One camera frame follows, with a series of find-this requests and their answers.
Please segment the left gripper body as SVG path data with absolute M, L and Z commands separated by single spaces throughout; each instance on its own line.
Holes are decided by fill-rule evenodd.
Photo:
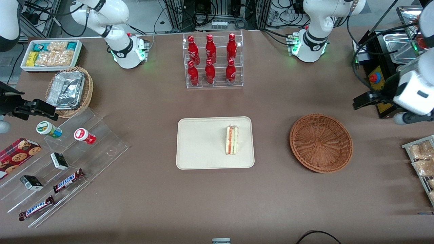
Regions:
M 383 94 L 396 105 L 419 116 L 430 115 L 434 107 L 434 58 L 419 56 L 397 68 Z

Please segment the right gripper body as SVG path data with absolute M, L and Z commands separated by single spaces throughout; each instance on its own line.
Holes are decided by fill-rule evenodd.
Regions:
M 15 112 L 15 109 L 23 105 L 23 99 L 21 95 L 24 95 L 24 92 L 16 90 L 15 88 L 7 85 L 4 82 L 0 82 L 0 114 L 1 116 L 10 116 L 17 118 L 25 118 L 25 115 L 22 113 Z

